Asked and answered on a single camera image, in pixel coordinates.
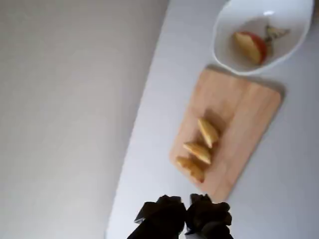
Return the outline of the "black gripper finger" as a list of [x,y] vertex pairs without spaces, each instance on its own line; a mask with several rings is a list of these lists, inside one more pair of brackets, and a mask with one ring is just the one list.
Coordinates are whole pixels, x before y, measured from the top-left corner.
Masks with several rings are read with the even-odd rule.
[[231,224],[232,216],[228,203],[214,203],[207,194],[190,195],[185,233],[188,239],[230,239]]
[[179,196],[163,195],[145,202],[136,216],[130,239],[177,239],[184,229],[186,208]]

